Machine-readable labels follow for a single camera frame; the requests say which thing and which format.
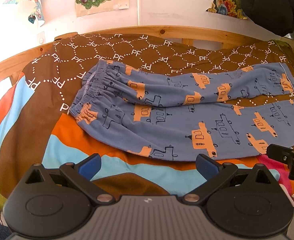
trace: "light blue fabric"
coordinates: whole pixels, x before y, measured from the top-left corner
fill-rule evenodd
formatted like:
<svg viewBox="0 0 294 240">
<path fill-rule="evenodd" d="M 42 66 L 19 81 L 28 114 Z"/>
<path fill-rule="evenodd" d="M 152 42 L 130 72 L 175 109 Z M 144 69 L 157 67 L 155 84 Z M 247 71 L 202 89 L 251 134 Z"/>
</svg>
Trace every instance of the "light blue fabric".
<svg viewBox="0 0 294 240">
<path fill-rule="evenodd" d="M 51 134 L 42 164 L 46 169 L 57 169 L 67 162 L 79 163 L 88 157 L 79 149 L 64 145 L 57 136 Z"/>
<path fill-rule="evenodd" d="M 13 103 L 10 107 L 8 114 L 4 120 L 0 123 L 0 147 L 4 140 L 5 135 L 10 128 L 17 121 L 20 111 L 27 103 L 29 98 L 33 95 L 34 90 L 30 89 L 26 84 L 26 78 L 23 76 L 17 83 L 14 93 Z"/>
</svg>

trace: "wooden headboard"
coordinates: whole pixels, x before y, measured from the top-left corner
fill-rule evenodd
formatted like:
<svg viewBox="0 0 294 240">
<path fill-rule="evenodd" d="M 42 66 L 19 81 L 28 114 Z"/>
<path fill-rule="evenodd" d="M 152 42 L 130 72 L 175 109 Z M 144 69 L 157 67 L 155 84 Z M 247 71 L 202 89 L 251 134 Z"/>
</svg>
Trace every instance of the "wooden headboard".
<svg viewBox="0 0 294 240">
<path fill-rule="evenodd" d="M 91 32 L 89 34 L 95 33 L 133 33 L 152 35 L 160 38 L 180 38 L 182 39 L 182 44 L 186 45 L 193 45 L 193 40 L 216 41 L 221 42 L 222 49 L 228 49 L 234 46 L 248 45 L 260 41 L 258 39 L 237 33 L 187 26 L 134 26 L 101 30 Z M 56 37 L 55 40 L 72 37 L 76 34 L 77 33 L 67 33 Z M 281 38 L 281 41 L 289 43 L 294 53 L 293 40 L 288 38 Z M 52 44 L 53 42 L 26 50 L 0 62 L 0 81 L 4 80 L 7 77 L 10 77 L 11 83 L 15 84 L 23 68 L 30 61 L 32 61 L 33 59 L 42 55 L 45 51 L 50 49 Z"/>
</svg>

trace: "colorful bedspread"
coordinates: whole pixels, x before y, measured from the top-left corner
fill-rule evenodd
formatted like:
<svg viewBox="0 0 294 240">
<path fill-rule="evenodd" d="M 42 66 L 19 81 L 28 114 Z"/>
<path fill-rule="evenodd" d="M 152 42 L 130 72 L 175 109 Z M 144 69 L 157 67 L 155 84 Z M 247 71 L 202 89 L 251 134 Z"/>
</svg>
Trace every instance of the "colorful bedspread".
<svg viewBox="0 0 294 240">
<path fill-rule="evenodd" d="M 219 73 L 281 62 L 287 64 L 294 77 L 290 47 L 274 41 L 208 51 L 136 34 L 86 34 L 59 40 L 24 68 L 17 84 L 0 100 L 2 196 L 9 196 L 33 163 L 57 168 L 93 153 L 102 157 L 102 168 L 94 183 L 116 198 L 120 194 L 183 195 L 205 182 L 194 162 L 164 161 L 123 152 L 93 139 L 76 124 L 69 108 L 82 87 L 82 78 L 99 59 L 166 76 Z M 294 92 L 238 98 L 226 104 L 259 106 L 290 99 L 294 99 Z M 229 161 L 241 168 L 264 163 L 289 194 L 294 193 L 294 181 L 287 178 L 288 169 L 266 155 Z"/>
</svg>

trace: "brown fabric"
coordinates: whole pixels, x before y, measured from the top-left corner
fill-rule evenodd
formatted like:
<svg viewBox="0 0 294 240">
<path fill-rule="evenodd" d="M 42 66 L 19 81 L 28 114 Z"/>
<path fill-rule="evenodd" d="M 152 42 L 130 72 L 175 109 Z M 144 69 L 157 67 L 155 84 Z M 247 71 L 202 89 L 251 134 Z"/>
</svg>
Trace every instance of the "brown fabric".
<svg viewBox="0 0 294 240">
<path fill-rule="evenodd" d="M 82 60 L 77 62 L 75 55 Z M 29 63 L 23 70 L 28 84 L 33 82 L 35 87 L 40 83 L 0 148 L 0 192 L 3 196 L 9 196 L 33 163 L 42 161 L 56 122 L 62 113 L 67 113 L 67 110 L 60 111 L 61 107 L 63 104 L 71 105 L 81 88 L 84 72 L 99 58 L 121 61 L 149 73 L 167 76 L 208 71 L 218 73 L 253 64 L 286 62 L 294 76 L 293 65 L 274 41 L 208 51 L 139 34 L 78 35 L 60 40 L 37 62 Z M 294 99 L 294 96 L 258 96 L 227 103 L 254 106 L 288 99 Z"/>
<path fill-rule="evenodd" d="M 113 195 L 116 200 L 121 195 L 169 195 L 157 184 L 130 172 L 97 179 L 93 183 Z"/>
</svg>

